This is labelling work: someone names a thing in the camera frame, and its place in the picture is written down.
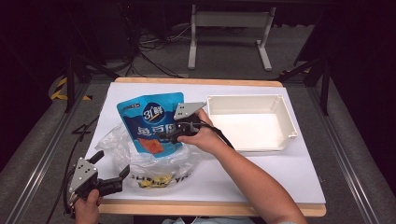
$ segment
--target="forearm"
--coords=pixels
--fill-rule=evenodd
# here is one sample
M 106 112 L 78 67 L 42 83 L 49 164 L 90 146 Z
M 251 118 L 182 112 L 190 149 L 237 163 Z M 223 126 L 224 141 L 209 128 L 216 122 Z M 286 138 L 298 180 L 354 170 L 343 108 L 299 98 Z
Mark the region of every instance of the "forearm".
M 225 145 L 216 147 L 213 155 L 264 220 L 306 222 L 289 194 L 263 169 Z

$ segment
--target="blue food package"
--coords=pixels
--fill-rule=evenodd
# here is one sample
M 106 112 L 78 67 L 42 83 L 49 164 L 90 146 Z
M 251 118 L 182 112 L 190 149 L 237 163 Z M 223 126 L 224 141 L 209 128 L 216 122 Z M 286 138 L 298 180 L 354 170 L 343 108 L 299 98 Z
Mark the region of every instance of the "blue food package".
M 150 153 L 156 158 L 174 153 L 180 143 L 172 144 L 160 139 L 157 133 L 171 133 L 175 130 L 174 115 L 178 104 L 184 103 L 182 92 L 142 95 L 117 104 L 136 150 Z

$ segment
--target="white tray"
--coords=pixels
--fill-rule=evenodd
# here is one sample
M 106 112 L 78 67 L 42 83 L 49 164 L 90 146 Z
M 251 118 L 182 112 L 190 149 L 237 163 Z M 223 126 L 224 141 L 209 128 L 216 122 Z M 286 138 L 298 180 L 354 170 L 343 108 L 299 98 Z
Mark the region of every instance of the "white tray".
M 237 151 L 282 150 L 297 136 L 282 95 L 210 95 L 207 105 Z

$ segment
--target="human hand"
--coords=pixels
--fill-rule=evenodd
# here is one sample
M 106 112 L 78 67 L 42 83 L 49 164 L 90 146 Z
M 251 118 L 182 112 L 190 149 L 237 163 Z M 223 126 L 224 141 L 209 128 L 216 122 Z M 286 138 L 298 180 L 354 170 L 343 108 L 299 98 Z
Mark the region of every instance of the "human hand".
M 102 198 L 99 190 L 93 189 L 88 195 L 87 201 L 78 199 L 75 202 L 76 224 L 97 224 L 99 221 L 99 208 Z
M 210 126 L 213 126 L 212 120 L 210 120 L 209 116 L 203 109 L 198 110 L 196 112 L 196 115 L 203 122 L 207 123 Z M 220 147 L 227 146 L 215 132 L 206 127 L 201 127 L 199 132 L 194 136 L 180 136 L 177 141 L 195 145 L 201 150 L 211 154 L 214 154 L 216 150 Z

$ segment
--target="person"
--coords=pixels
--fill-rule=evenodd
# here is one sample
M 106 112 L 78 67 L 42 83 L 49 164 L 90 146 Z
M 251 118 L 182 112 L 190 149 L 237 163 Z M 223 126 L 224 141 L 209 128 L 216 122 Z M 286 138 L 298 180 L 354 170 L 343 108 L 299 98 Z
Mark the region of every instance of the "person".
M 202 121 L 213 126 L 203 109 L 196 114 Z M 195 145 L 212 154 L 266 223 L 307 223 L 297 204 L 275 179 L 226 145 L 212 130 L 203 127 L 195 136 L 180 136 L 177 141 Z M 99 192 L 93 190 L 86 202 L 76 202 L 77 224 L 97 223 L 98 200 Z

